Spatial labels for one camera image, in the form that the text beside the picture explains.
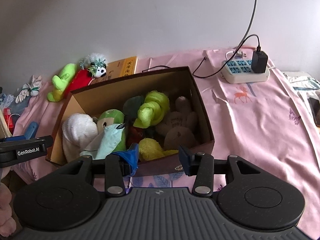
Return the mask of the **pink person hand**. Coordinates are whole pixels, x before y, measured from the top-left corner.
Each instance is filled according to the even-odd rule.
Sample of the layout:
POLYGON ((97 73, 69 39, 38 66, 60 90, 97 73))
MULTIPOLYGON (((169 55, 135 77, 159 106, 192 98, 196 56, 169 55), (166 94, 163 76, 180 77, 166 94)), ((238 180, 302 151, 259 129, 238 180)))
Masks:
POLYGON ((12 194, 8 187, 1 183, 1 236, 9 237, 16 230, 16 222, 12 217, 12 208, 10 202, 12 199, 12 194))

